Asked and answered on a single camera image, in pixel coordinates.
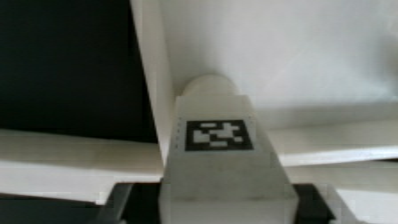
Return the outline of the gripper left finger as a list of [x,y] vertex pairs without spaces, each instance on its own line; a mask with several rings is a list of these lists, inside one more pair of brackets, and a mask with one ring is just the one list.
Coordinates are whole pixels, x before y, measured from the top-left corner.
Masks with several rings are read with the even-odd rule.
[[119,183],[100,209],[94,224],[162,224],[158,183]]

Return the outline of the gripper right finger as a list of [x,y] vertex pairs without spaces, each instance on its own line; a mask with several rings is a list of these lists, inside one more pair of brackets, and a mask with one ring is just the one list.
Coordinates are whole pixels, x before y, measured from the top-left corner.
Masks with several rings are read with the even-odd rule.
[[329,224],[336,216],[315,185],[295,184],[293,188],[299,195],[295,224]]

